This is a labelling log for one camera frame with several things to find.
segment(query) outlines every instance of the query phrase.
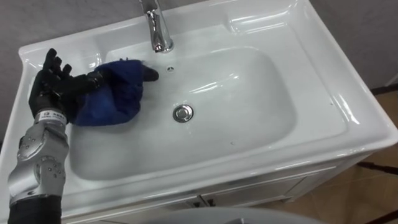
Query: label on robotic arm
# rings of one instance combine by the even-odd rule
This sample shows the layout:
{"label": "label on robotic arm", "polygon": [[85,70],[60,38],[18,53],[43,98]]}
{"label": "label on robotic arm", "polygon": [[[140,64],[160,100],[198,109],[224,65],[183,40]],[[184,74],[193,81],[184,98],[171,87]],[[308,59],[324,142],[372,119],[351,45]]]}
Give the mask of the label on robotic arm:
{"label": "label on robotic arm", "polygon": [[63,114],[52,110],[41,111],[37,115],[37,121],[44,121],[44,120],[59,121],[64,125],[67,124],[67,118]]}

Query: faucet spout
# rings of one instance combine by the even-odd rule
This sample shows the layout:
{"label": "faucet spout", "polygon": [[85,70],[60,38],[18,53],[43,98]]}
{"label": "faucet spout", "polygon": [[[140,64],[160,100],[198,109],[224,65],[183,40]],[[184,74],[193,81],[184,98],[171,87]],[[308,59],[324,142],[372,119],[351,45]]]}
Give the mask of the faucet spout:
{"label": "faucet spout", "polygon": [[140,0],[140,3],[149,24],[152,48],[156,53],[170,52],[174,43],[170,38],[158,0]]}

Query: gray wall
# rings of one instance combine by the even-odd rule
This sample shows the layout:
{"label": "gray wall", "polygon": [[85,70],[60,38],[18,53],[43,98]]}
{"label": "gray wall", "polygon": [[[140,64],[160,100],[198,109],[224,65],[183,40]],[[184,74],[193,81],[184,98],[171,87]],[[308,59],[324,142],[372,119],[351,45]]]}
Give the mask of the gray wall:
{"label": "gray wall", "polygon": [[[160,0],[164,9],[203,0]],[[312,0],[315,9],[370,88],[398,71],[398,1]],[[18,48],[141,16],[138,0],[2,0],[0,3],[0,139],[22,65]]]}

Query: cabinet handle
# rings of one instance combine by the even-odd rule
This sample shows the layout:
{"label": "cabinet handle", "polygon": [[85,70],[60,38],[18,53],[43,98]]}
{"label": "cabinet handle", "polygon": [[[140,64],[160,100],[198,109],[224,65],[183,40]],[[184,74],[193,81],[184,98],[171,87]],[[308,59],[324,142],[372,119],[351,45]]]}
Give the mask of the cabinet handle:
{"label": "cabinet handle", "polygon": [[195,208],[200,208],[200,202],[194,202],[194,203],[193,203],[193,206],[194,206]]}
{"label": "cabinet handle", "polygon": [[214,199],[209,199],[209,200],[207,200],[207,204],[208,204],[210,207],[215,207],[215,206],[216,206],[216,203],[214,203]]}

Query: robotic arm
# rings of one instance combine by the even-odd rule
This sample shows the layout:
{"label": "robotic arm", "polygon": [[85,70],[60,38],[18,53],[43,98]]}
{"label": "robotic arm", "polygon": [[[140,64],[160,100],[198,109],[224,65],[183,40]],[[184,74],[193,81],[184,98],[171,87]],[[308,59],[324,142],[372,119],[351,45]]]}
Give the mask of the robotic arm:
{"label": "robotic arm", "polygon": [[61,223],[65,184],[64,163],[69,151],[65,126],[78,111],[77,96],[101,87],[107,71],[70,76],[50,49],[32,87],[29,106],[35,118],[19,142],[17,165],[8,182],[11,193],[9,224]]}

